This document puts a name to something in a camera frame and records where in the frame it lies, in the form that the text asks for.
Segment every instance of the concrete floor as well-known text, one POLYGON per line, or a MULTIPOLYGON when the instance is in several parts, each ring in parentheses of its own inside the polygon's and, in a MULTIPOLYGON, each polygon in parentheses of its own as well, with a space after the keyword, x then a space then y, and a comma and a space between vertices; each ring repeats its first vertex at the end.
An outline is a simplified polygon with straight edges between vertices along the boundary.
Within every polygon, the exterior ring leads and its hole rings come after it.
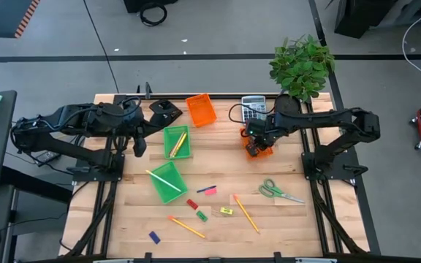
MULTIPOLYGON (((180 0, 167 6, 168 19, 154 28, 127 14, 122 0, 87 3, 109 55, 271 53, 285 36, 316 36, 307 1, 180 0)), ((316 3, 333 53, 401 52, 405 28, 369 31, 362 39, 343 37, 333 33, 337 1, 328 9, 326 1, 316 3)), ((407 50, 413 47, 414 54, 421 53, 421 25, 409 36, 407 50)), ((20 39, 0 39, 0 56, 102 54, 82 0, 44 0, 20 39)), ((407 123, 421 107, 421 73, 405 61, 337 61, 336 65, 345 106, 374 111, 382 125, 379 141, 356 147, 360 163, 370 169, 364 181, 381 251, 421 257, 421 152, 413 148, 417 133, 407 123)), ((114 61, 112 68, 121 93, 134 92, 145 81, 154 92, 277 91, 268 77, 268 61, 262 59, 114 61)), ((0 63, 0 91, 7 89, 18 92, 15 118, 91 102, 97 93, 115 93, 107 63, 89 61, 0 63)), ((8 145, 8 151, 15 149, 8 145)), ((30 175, 48 171, 11 156, 4 162, 30 175)), ((63 158, 56 166, 73 164, 63 158)), ((22 236, 18 258, 55 257, 61 234, 59 227, 22 236)))

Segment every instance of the green plastic bin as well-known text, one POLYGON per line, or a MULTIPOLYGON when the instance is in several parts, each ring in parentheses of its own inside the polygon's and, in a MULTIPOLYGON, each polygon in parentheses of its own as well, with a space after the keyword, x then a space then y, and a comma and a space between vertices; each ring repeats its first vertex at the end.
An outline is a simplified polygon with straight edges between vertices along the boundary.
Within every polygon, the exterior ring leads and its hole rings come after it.
POLYGON ((191 140, 189 139, 189 127, 187 125, 167 127, 164 129, 164 155, 169 160, 184 159, 191 156, 191 140), (170 157, 170 151, 175 147, 183 132, 186 132, 188 135, 186 135, 175 157, 170 157))
POLYGON ((172 161, 156 168, 152 172, 181 190, 181 192, 176 191, 175 189, 169 187, 166 183, 161 182, 151 175, 153 186, 155 186, 155 189, 159 193, 160 199, 164 204, 168 204, 188 191, 180 172, 176 169, 176 166, 172 161))

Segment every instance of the red eraser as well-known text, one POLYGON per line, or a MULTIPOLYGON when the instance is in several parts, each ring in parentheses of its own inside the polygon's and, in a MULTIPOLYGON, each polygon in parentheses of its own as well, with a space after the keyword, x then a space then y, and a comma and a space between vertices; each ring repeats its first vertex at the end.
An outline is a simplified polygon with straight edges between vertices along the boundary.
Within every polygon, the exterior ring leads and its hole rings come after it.
POLYGON ((208 190, 205 190, 204 191, 204 194, 205 195, 211 195, 211 194, 215 194, 215 193, 217 193, 217 187, 211 188, 211 189, 208 189, 208 190))
POLYGON ((188 201, 186 201, 186 202, 188 203, 188 205, 189 205, 190 207, 193 207, 193 209, 194 209, 194 210, 196 210, 196 209, 197 209, 198 205, 196 205, 196 203, 195 203, 195 202, 193 202, 193 200, 188 199, 188 201))

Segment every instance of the wooden table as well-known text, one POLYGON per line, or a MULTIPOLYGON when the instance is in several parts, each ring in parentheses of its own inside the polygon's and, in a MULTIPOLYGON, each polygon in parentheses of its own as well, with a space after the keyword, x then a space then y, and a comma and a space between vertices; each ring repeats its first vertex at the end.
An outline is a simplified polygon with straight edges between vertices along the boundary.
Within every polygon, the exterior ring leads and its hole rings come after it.
MULTIPOLYGON (((114 94, 98 94, 95 103, 113 102, 113 97, 114 94)), ((152 114, 148 108, 151 102, 143 101, 141 105, 146 119, 152 114)), ((183 111, 183 115, 172 125, 190 126, 192 155, 188 159, 174 161, 189 191, 163 205, 149 175, 145 173, 146 169, 152 170, 168 161, 164 158, 162 132, 146 138, 147 151, 142 158, 134 157, 130 142, 129 149, 125 151, 124 177, 116 193, 108 258, 143 258, 145 252, 152 252, 154 258, 272 257, 275 251, 280 251, 282 256, 321 256, 313 199, 300 160, 303 152, 300 132, 281 138, 272 156, 249 161, 241 143, 241 125, 228 118, 229 108, 239 100, 214 99, 217 121, 198 129, 192 125, 185 101, 172 102, 183 111), (279 188, 306 203, 262 196, 258 186, 265 178, 272 178, 279 188), (217 194, 205 196, 196 193, 197 189, 212 185, 217 185, 217 194), (234 193, 240 197, 260 234, 254 231, 233 200, 234 193), (196 211, 186 204, 187 199, 199 205, 198 210, 208 217, 207 222, 196 216, 196 211), (220 207, 233 209, 233 216, 221 214, 220 207), (175 216, 206 238, 202 239, 170 221, 168 215, 175 216), (148 236, 151 231, 160 237, 160 244, 155 245, 148 236)), ((267 104, 270 109, 273 101, 267 104)), ((314 99, 313 107, 315 112, 332 109, 330 95, 320 94, 314 99)), ((232 117, 241 119, 238 107, 232 117)), ((323 144, 338 136, 337 128, 319 129, 323 144)), ((105 139, 92 138, 85 142, 85 147, 90 149, 104 146, 105 139)), ((338 220, 357 244, 368 250, 354 189, 342 181, 333 180, 330 187, 338 220)), ((68 247, 79 240, 91 222, 96 190, 97 183, 91 182, 71 202, 63 236, 63 243, 68 247)), ((325 224, 330 250, 333 251, 333 237, 326 219, 325 224)), ((97 231, 97 253, 101 235, 102 230, 97 231)), ((60 254, 66 252, 61 248, 60 254)))

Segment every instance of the calculator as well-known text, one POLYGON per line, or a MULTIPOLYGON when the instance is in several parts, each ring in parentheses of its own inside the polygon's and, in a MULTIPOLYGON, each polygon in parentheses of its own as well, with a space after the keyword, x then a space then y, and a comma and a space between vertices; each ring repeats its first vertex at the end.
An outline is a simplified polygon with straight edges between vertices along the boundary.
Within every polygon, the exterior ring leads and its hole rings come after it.
MULTIPOLYGON (((263 113, 266 112, 266 98, 261 95, 244 96, 241 98, 241 104, 263 113)), ((266 114, 257 113, 243 106, 241 107, 241 114, 244 122, 250 118, 258 118, 260 120, 266 119, 266 114)))

